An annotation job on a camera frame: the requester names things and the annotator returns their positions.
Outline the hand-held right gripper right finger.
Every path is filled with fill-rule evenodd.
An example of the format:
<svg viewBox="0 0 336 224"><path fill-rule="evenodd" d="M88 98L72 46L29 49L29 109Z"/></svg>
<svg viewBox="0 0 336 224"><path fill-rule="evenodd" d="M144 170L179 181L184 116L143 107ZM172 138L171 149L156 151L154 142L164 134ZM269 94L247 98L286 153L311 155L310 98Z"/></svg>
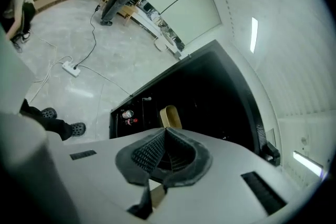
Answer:
<svg viewBox="0 0 336 224"><path fill-rule="evenodd" d="M192 186L210 169L212 155L200 142L187 137L182 129L167 128L164 154L150 179L165 188Z"/></svg>

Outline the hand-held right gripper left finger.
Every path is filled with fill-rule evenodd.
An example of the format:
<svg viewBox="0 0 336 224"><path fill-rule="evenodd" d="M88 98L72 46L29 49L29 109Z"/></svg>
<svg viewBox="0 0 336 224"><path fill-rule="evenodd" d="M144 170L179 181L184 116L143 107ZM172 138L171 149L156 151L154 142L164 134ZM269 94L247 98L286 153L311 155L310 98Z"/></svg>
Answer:
<svg viewBox="0 0 336 224"><path fill-rule="evenodd" d="M115 157L115 164L124 179L144 188L141 200L127 212L147 219L153 212L149 179L165 153L165 129L148 130L148 135L122 148Z"/></svg>

